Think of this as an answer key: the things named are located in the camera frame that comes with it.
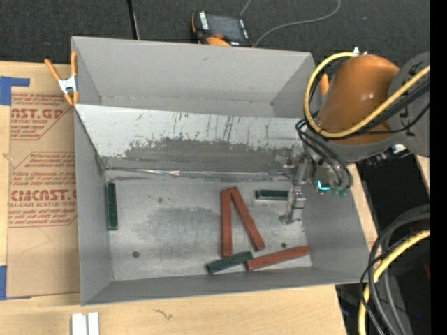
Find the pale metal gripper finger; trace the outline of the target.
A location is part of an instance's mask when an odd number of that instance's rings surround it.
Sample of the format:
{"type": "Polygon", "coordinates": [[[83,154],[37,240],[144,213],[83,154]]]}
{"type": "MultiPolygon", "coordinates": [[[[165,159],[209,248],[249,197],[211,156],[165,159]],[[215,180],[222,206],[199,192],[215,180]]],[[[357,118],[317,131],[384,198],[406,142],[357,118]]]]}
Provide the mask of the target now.
{"type": "Polygon", "coordinates": [[[288,192],[286,201],[286,211],[279,217],[283,225],[289,225],[301,219],[302,211],[305,208],[306,197],[299,188],[292,188],[288,192]]]}
{"type": "Polygon", "coordinates": [[[291,170],[299,166],[301,163],[301,157],[292,154],[276,155],[275,161],[278,164],[280,170],[291,170]]]}

